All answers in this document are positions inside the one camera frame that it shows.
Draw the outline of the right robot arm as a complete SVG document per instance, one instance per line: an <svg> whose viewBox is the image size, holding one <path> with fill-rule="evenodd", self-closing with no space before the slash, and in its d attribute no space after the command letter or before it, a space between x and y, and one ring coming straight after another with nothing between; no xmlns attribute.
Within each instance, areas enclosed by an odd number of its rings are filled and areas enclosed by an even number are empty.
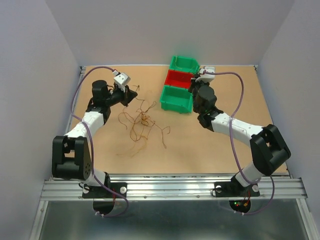
<svg viewBox="0 0 320 240"><path fill-rule="evenodd" d="M213 197L244 197L246 194L259 196L258 182L263 176L271 176L291 157L291 151L279 129L269 124L259 126L228 115L216 107L217 96L211 79L197 73L190 79L188 92L192 94L193 111L198 114L200 125L212 132L229 136L234 152L234 141L238 140L250 148L252 162L229 180L216 183L211 192Z"/></svg>

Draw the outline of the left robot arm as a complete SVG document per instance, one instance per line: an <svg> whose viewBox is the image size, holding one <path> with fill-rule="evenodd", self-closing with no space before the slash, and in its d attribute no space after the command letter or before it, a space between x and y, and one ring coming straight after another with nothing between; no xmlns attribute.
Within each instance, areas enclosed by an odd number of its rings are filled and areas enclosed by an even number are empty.
<svg viewBox="0 0 320 240"><path fill-rule="evenodd" d="M68 133L52 141L53 177L78 181L96 196L123 198L123 194L112 188L109 174L94 167L93 135L108 121L112 106L126 107L137 95L128 86L109 86L105 80L94 81L92 98L83 118Z"/></svg>

